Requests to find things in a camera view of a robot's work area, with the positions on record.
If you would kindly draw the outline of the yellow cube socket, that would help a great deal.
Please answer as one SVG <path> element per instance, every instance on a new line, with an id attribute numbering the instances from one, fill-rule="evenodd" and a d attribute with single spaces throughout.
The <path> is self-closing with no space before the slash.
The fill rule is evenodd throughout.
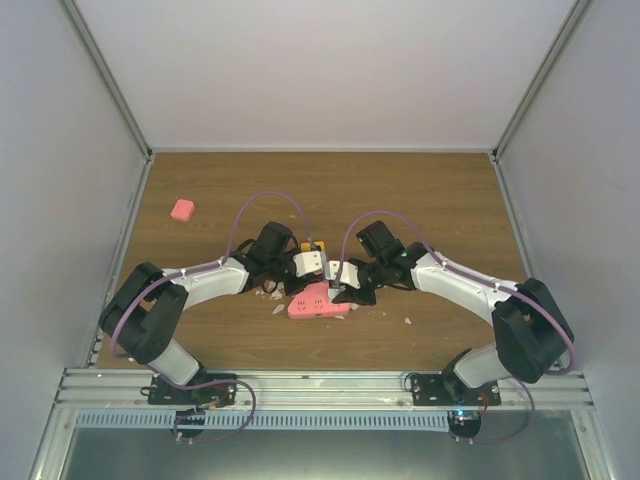
<path id="1" fill-rule="evenodd" d="M 302 253 L 311 251 L 324 252 L 326 250 L 326 247 L 323 241 L 314 241 L 313 243 L 303 242 L 300 244 L 300 250 Z"/>

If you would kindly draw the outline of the pink triangular power strip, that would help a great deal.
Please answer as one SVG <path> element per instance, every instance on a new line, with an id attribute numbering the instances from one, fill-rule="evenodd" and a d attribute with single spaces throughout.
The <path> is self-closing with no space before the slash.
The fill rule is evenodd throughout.
<path id="1" fill-rule="evenodd" d="M 351 311 L 349 303 L 334 304 L 329 298 L 329 285 L 318 282 L 308 285 L 296 294 L 287 307 L 290 319 L 314 319 L 325 317 L 344 317 Z"/>

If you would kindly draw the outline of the white USB charger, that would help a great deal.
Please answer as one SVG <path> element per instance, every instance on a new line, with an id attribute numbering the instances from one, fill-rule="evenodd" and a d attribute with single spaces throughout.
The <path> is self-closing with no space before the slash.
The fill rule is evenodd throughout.
<path id="1" fill-rule="evenodd" d="M 334 299 L 336 296 L 338 296 L 344 290 L 345 290 L 345 286 L 339 286 L 339 287 L 330 286 L 329 289 L 328 289 L 328 298 L 329 299 Z"/>

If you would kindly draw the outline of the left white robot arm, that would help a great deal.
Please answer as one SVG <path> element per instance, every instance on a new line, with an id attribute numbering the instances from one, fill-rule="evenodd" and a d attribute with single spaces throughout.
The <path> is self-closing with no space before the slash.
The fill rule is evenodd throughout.
<path id="1" fill-rule="evenodd" d="M 321 279 L 323 267 L 318 246 L 304 252 L 288 227 L 269 222 L 257 238 L 210 263 L 183 269 L 139 264 L 102 311 L 99 327 L 112 347 L 163 376 L 181 402 L 193 404 L 205 395 L 205 367 L 174 339 L 183 312 L 270 282 L 296 295 Z"/>

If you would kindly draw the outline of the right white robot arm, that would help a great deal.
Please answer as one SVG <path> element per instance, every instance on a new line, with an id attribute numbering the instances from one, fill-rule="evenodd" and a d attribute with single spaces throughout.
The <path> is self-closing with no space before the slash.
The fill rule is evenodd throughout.
<path id="1" fill-rule="evenodd" d="M 420 291 L 448 300 L 492 327 L 492 343 L 461 352 L 442 370 L 443 393 L 451 403 L 464 405 L 480 387 L 495 381 L 534 384 L 545 374 L 574 369 L 574 334 L 543 282 L 482 274 L 442 256 L 424 239 L 405 246 L 382 221 L 356 237 L 369 259 L 328 263 L 325 277 L 337 291 L 333 302 L 373 306 L 377 290 L 384 287 Z"/>

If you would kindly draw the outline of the pink rectangular plug adapter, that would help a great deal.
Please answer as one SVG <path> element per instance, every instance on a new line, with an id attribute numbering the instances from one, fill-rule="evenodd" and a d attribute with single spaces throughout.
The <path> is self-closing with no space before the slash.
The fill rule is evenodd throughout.
<path id="1" fill-rule="evenodd" d="M 175 221 L 187 222 L 191 219 L 194 212 L 195 204 L 193 201 L 178 199 L 170 212 L 170 217 Z"/>

